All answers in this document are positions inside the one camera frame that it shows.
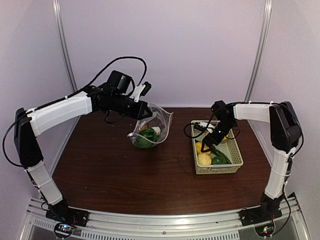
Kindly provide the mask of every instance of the metal frame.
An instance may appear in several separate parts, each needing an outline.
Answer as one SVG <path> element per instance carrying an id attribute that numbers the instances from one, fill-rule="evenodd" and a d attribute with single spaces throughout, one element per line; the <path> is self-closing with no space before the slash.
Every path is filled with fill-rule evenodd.
<path id="1" fill-rule="evenodd" d="M 33 226 L 52 231 L 56 222 L 45 217 L 46 211 L 41 209 L 42 203 L 42 200 L 31 199 L 24 219 L 25 224 L 19 235 L 20 240 L 29 239 Z M 310 240 L 297 199 L 295 197 L 289 198 L 289 204 L 299 239 Z M 289 214 L 287 203 L 282 201 L 280 208 L 283 216 L 277 220 L 286 219 Z M 163 238 L 205 240 L 209 237 L 220 239 L 219 236 L 232 235 L 235 236 L 232 239 L 236 240 L 239 239 L 237 238 L 239 230 L 253 228 L 253 225 L 242 226 L 238 214 L 240 210 L 185 215 L 133 215 L 88 210 L 87 227 L 77 227 L 74 236 L 85 240 L 110 240 L 112 238 L 124 240 L 159 240 Z"/>
<path id="2" fill-rule="evenodd" d="M 254 60 L 254 65 L 251 73 L 249 86 L 246 91 L 246 95 L 244 99 L 245 102 L 248 102 L 250 100 L 256 84 L 259 68 L 262 61 L 262 55 L 264 53 L 265 45 L 267 42 L 267 36 L 268 36 L 270 21 L 271 21 L 271 13 L 272 13 L 272 0 L 265 0 L 260 39 L 259 39 L 258 49 L 255 55 L 255 60 Z"/>
<path id="3" fill-rule="evenodd" d="M 67 41 L 66 41 L 66 36 L 64 31 L 61 9 L 60 9 L 60 0 L 53 0 L 53 12 L 54 12 L 54 18 L 55 18 L 56 26 L 58 30 L 59 41 L 60 41 L 60 46 L 62 50 L 62 57 L 63 57 L 66 73 L 68 75 L 71 89 L 73 92 L 75 92 L 78 90 L 78 88 L 75 81 L 75 76 L 72 70 L 70 56 L 67 48 Z"/>

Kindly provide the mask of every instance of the vent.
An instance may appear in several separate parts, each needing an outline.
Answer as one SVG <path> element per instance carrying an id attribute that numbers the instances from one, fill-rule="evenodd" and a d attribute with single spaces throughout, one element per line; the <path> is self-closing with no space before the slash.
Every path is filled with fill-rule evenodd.
<path id="1" fill-rule="evenodd" d="M 160 240 L 164 238 L 160 237 L 128 237 L 128 236 L 113 236 L 110 234 L 104 234 L 99 232 L 81 231 L 81 238 L 85 240 Z M 182 238 L 182 237 L 173 237 L 170 240 L 240 240 L 238 231 L 232 231 L 221 234 L 207 235 L 204 237 L 195 237 L 195 238 Z"/>
<path id="2" fill-rule="evenodd" d="M 47 230 L 54 230 L 54 224 L 52 222 L 43 220 L 43 219 L 39 219 L 39 218 L 35 218 L 33 225 L 43 228 L 43 229 L 47 229 Z"/>

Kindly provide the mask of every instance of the table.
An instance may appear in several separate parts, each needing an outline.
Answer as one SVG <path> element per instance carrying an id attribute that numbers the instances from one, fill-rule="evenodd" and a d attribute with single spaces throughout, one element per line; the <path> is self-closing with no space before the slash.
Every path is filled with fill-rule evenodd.
<path id="1" fill-rule="evenodd" d="M 238 121 L 244 161 L 234 174 L 196 175 L 191 120 L 207 120 L 209 108 L 174 112 L 167 140 L 150 149 L 132 145 L 136 120 L 106 124 L 101 112 L 82 116 L 57 164 L 53 179 L 72 207 L 124 214 L 209 213 L 260 204 L 271 167 L 247 121 Z"/>

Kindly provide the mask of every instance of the white wall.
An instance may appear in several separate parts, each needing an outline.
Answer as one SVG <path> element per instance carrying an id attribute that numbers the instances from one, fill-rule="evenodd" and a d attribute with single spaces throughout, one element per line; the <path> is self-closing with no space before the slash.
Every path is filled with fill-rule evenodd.
<path id="1" fill-rule="evenodd" d="M 18 108 L 39 106 L 71 92 L 62 60 L 51 0 L 0 2 L 0 137 L 13 123 Z M 45 163 L 52 168 L 72 121 L 38 138 Z M 13 132 L 8 135 L 9 157 L 19 163 Z M 37 196 L 27 174 L 11 166 L 0 151 L 0 233 L 17 238 L 31 196 Z"/>
<path id="2" fill-rule="evenodd" d="M 273 1 L 272 19 L 253 101 L 291 101 L 305 136 L 287 192 L 295 191 L 313 240 L 320 219 L 320 2 Z M 258 130 L 271 150 L 269 126 Z"/>
<path id="3" fill-rule="evenodd" d="M 144 98 L 162 106 L 208 107 L 245 98 L 259 42 L 264 0 L 68 0 L 63 24 L 78 87 L 119 56 L 145 59 Z M 143 65 L 115 63 L 136 82 Z"/>

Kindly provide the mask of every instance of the basket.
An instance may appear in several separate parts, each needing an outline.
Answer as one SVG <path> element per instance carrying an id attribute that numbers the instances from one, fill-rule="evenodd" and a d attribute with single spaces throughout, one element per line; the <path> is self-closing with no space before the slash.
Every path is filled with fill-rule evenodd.
<path id="1" fill-rule="evenodd" d="M 191 123 L 199 123 L 199 122 L 208 122 L 205 120 L 193 120 Z M 219 121 L 213 120 L 210 122 L 213 126 L 216 126 Z M 192 136 L 196 136 L 200 133 L 199 130 L 194 128 L 194 125 L 191 125 L 191 133 Z M 200 135 L 197 138 L 192 139 L 192 147 L 193 147 L 193 154 L 194 154 L 194 164 L 195 164 L 195 172 L 198 175 L 203 174 L 234 174 L 237 170 L 244 164 L 244 161 L 241 157 L 240 150 L 237 144 L 236 139 L 234 139 L 234 133 L 232 130 L 229 131 L 226 141 L 220 143 L 216 146 L 216 149 L 223 152 L 230 160 L 232 164 L 220 164 L 220 165 L 199 165 L 198 164 L 198 154 L 196 149 L 196 142 L 202 141 L 205 137 L 205 133 Z"/>

